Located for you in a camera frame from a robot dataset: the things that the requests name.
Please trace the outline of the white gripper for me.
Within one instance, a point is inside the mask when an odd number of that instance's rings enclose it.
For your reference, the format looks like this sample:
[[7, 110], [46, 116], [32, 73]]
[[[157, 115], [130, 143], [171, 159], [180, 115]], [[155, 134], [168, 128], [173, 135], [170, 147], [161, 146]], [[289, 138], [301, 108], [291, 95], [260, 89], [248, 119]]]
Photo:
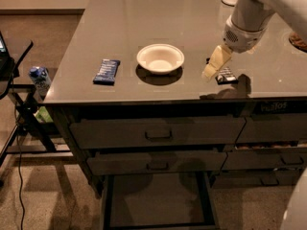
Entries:
[[224, 44], [215, 48], [201, 76], [207, 81], [215, 78], [231, 60], [232, 52], [241, 54], [251, 50], [260, 41], [265, 31], [265, 29], [256, 32], [244, 31], [232, 21], [232, 16], [229, 16], [223, 30]]

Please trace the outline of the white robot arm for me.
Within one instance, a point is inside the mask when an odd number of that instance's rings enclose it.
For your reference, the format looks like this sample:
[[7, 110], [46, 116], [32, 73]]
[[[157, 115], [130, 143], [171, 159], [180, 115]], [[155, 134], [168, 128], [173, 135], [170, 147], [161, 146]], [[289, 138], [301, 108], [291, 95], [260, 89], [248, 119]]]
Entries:
[[202, 76], [210, 81], [231, 59], [233, 53], [252, 49], [262, 38], [274, 14], [307, 41], [307, 0], [237, 0], [225, 22], [223, 43], [213, 51]]

